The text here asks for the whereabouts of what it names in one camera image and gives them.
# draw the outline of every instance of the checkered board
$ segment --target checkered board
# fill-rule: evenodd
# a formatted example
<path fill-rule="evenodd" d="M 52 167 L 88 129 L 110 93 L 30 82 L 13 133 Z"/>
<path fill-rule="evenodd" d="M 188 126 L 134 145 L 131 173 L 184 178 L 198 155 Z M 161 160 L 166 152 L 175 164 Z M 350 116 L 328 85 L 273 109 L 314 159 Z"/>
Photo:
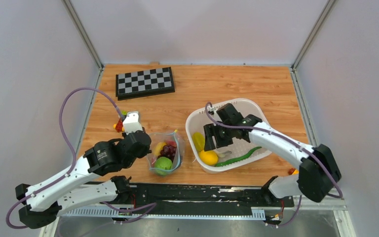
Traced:
<path fill-rule="evenodd" d="M 115 80 L 118 100 L 175 92 L 170 67 L 119 74 Z"/>

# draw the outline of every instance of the gray wall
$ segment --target gray wall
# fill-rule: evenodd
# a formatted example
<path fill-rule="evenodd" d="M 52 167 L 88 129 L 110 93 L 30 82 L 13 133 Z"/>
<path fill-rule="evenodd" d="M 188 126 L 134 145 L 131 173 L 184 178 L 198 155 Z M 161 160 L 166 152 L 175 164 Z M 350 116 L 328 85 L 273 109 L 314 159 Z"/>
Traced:
<path fill-rule="evenodd" d="M 12 230 L 5 214 L 15 186 L 35 184 L 71 161 L 58 125 L 64 97 L 93 86 L 98 70 L 60 0 L 0 1 L 0 237 L 36 237 Z M 68 137 L 78 143 L 91 93 L 66 107 Z M 18 211 L 12 215 L 15 224 Z"/>
<path fill-rule="evenodd" d="M 299 74 L 357 236 L 379 236 L 379 1 L 339 0 Z"/>
<path fill-rule="evenodd" d="M 290 64 L 326 0 L 72 0 L 104 63 Z"/>

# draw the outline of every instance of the yellow fruit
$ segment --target yellow fruit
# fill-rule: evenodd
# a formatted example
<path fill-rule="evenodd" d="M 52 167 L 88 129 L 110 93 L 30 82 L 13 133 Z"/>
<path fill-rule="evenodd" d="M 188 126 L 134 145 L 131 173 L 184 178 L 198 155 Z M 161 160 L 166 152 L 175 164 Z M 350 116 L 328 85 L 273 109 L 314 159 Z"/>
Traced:
<path fill-rule="evenodd" d="M 162 151 L 163 146 L 166 145 L 166 142 L 159 142 L 156 147 L 154 148 L 153 154 L 158 157 L 160 156 L 160 151 Z"/>
<path fill-rule="evenodd" d="M 219 162 L 219 157 L 214 151 L 205 152 L 202 150 L 200 153 L 198 153 L 198 156 L 206 165 L 215 165 L 217 162 Z"/>
<path fill-rule="evenodd" d="M 192 135 L 192 141 L 194 142 L 194 146 L 197 152 L 201 152 L 202 150 L 204 150 L 205 138 L 201 133 L 195 132 Z"/>

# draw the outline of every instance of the clear plastic bag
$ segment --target clear plastic bag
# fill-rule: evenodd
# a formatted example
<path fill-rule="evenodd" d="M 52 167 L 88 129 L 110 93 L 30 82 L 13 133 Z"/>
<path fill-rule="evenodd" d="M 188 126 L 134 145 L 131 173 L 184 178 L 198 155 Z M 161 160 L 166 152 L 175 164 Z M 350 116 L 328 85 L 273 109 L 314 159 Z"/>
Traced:
<path fill-rule="evenodd" d="M 178 135 L 176 130 L 174 132 L 171 132 L 171 133 L 151 133 L 151 134 L 149 134 L 149 136 L 152 139 L 152 143 L 151 143 L 152 153 L 150 153 L 146 156 L 148 159 L 148 162 L 149 162 L 149 170 L 152 173 L 155 173 L 155 174 L 160 175 L 160 176 L 166 176 L 166 175 L 172 174 L 182 164 L 182 159 L 184 157 L 184 151 L 185 151 L 184 140 Z M 168 141 L 173 141 L 177 144 L 175 157 L 174 157 L 174 160 L 172 162 L 172 168 L 168 169 L 168 170 L 156 168 L 154 166 L 154 163 L 157 160 L 157 156 L 154 155 L 155 147 L 158 145 L 158 143 L 168 142 Z"/>

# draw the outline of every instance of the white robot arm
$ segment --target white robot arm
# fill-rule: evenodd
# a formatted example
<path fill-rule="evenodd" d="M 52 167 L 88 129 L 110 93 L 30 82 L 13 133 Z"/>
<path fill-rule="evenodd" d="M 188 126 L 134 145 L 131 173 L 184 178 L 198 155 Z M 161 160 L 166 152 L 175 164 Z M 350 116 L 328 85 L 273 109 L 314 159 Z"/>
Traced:
<path fill-rule="evenodd" d="M 123 139 L 98 142 L 76 161 L 69 175 L 67 172 L 70 167 L 67 167 L 41 183 L 18 185 L 15 188 L 18 200 L 31 196 L 19 210 L 20 221 L 27 227 L 36 229 L 80 206 L 128 198 L 131 190 L 128 179 L 124 176 L 115 176 L 102 184 L 74 190 L 108 173 L 129 168 L 136 158 L 143 158 L 151 152 L 152 141 L 140 124 L 138 112 L 129 112 L 123 126 Z M 49 184 L 52 185 L 37 193 Z"/>
<path fill-rule="evenodd" d="M 305 195 L 314 202 L 321 202 L 341 179 L 341 172 L 331 150 L 323 144 L 313 147 L 291 139 L 254 115 L 243 117 L 232 104 L 219 109 L 211 108 L 206 114 L 212 121 L 214 119 L 211 115 L 218 115 L 222 121 L 214 121 L 216 125 L 211 123 L 204 126 L 204 150 L 231 145 L 233 138 L 244 139 L 269 149 L 299 170 L 298 175 L 274 176 L 263 185 L 265 199 L 269 203 L 296 195 Z"/>

